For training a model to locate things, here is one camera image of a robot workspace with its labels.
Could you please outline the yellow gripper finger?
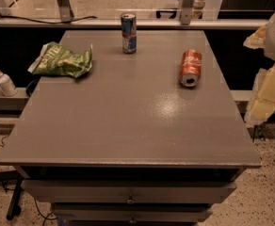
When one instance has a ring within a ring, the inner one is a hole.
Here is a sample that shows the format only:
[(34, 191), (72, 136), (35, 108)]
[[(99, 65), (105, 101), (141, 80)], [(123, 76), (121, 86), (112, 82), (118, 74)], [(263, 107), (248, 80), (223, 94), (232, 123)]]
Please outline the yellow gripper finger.
[(264, 49), (267, 26), (260, 26), (254, 33), (248, 36), (243, 45), (250, 49)]
[(247, 126), (260, 125), (274, 112), (275, 64), (268, 70), (260, 69), (256, 74), (244, 121)]

